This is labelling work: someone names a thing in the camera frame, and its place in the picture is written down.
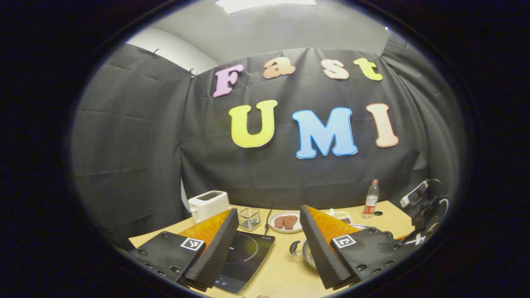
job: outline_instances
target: white toaster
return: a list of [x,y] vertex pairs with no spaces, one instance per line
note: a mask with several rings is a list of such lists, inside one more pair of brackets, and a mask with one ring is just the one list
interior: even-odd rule
[[219,190],[212,190],[193,197],[188,200],[188,204],[196,224],[231,208],[228,204],[228,194]]

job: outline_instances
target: black induction cooktop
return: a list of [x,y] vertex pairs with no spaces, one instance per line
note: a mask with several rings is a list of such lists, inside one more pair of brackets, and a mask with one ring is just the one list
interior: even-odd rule
[[273,236],[237,231],[214,286],[234,294],[241,291],[260,268],[274,240]]

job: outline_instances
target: metal pot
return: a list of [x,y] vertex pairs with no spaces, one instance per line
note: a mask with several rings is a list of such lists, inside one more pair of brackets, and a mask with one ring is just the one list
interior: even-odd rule
[[[362,224],[351,224],[351,226],[353,226],[353,227],[355,227],[355,228],[357,228],[359,230],[364,230],[364,229],[369,227],[367,225],[362,225]],[[311,265],[311,267],[316,269],[315,260],[313,259],[313,255],[311,254],[311,250],[309,249],[309,244],[307,243],[307,241],[303,241],[304,242],[304,246],[302,247],[302,254],[296,253],[296,248],[298,247],[298,244],[300,242],[302,242],[302,241],[293,242],[291,244],[291,246],[289,247],[289,252],[292,253],[293,255],[296,255],[296,256],[304,256],[305,261],[309,265]]]

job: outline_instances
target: bottle label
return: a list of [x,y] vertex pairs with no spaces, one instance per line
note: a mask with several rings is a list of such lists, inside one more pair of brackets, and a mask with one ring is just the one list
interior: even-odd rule
[[365,209],[363,210],[364,214],[372,214],[375,211],[375,205],[374,206],[368,206],[368,204],[365,205]]

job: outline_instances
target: yellow letter u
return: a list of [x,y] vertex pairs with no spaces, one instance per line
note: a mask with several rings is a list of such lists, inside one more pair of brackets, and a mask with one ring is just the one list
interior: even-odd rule
[[274,135],[274,107],[278,105],[276,100],[265,100],[258,102],[256,108],[261,110],[261,131],[250,135],[247,126],[247,114],[250,106],[238,106],[232,108],[228,114],[232,117],[232,140],[236,145],[249,148],[265,145]]

